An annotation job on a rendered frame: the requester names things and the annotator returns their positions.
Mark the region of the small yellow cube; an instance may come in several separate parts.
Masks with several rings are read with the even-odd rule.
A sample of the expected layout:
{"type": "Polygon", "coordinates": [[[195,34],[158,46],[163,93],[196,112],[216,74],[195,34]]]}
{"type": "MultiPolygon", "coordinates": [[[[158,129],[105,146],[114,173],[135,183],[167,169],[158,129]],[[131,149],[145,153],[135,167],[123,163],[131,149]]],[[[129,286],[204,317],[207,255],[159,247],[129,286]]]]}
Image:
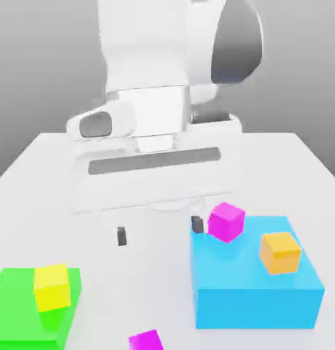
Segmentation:
{"type": "Polygon", "coordinates": [[[66,264],[35,268],[33,293],[38,312],[70,307],[70,281],[66,264]]]}

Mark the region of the large blue box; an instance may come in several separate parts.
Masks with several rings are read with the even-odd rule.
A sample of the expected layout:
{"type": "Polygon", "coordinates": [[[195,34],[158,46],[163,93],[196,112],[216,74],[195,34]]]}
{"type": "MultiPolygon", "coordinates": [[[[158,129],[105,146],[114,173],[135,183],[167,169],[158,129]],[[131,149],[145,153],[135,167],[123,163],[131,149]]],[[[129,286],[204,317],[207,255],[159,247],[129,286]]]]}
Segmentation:
{"type": "Polygon", "coordinates": [[[324,286],[303,253],[296,273],[269,275],[263,234],[289,232],[285,216],[248,216],[232,243],[190,232],[189,258],[198,329],[312,329],[324,286]]]}

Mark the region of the small orange cube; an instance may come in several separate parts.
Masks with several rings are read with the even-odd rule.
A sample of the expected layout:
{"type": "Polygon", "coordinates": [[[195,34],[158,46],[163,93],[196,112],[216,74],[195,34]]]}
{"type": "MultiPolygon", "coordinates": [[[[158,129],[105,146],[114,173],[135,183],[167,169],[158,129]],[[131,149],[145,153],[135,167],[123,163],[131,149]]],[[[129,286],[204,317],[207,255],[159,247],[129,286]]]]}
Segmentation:
{"type": "Polygon", "coordinates": [[[296,273],[302,249],[290,232],[263,234],[260,259],[269,275],[296,273]]]}

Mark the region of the large green box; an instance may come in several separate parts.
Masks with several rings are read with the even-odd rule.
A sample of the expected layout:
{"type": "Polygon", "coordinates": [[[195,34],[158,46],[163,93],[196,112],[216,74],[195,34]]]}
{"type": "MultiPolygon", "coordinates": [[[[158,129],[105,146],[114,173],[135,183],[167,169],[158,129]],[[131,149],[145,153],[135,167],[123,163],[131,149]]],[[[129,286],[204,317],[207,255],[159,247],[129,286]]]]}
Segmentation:
{"type": "Polygon", "coordinates": [[[70,306],[39,312],[33,268],[0,272],[0,350],[64,350],[81,294],[80,269],[69,268],[70,306]]]}

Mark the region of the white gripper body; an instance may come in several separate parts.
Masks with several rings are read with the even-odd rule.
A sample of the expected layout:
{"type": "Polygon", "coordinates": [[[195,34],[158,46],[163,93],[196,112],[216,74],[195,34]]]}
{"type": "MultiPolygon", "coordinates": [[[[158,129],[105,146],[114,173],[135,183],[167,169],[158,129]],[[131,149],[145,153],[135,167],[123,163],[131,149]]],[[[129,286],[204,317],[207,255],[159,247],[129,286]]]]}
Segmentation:
{"type": "Polygon", "coordinates": [[[190,124],[173,137],[72,143],[76,213],[229,193],[242,178],[240,120],[190,124]]]}

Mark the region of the small magenta cube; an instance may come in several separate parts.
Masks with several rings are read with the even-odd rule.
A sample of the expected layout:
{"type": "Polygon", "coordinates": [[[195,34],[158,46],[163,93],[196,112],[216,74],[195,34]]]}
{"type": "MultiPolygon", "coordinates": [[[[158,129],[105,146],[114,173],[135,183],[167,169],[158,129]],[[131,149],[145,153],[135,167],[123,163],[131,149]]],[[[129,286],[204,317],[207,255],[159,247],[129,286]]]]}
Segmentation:
{"type": "Polygon", "coordinates": [[[129,337],[129,350],[164,350],[157,330],[136,334],[129,337]]]}
{"type": "Polygon", "coordinates": [[[209,215],[207,233],[224,243],[230,243],[243,232],[244,223],[243,209],[222,202],[209,215]]]}

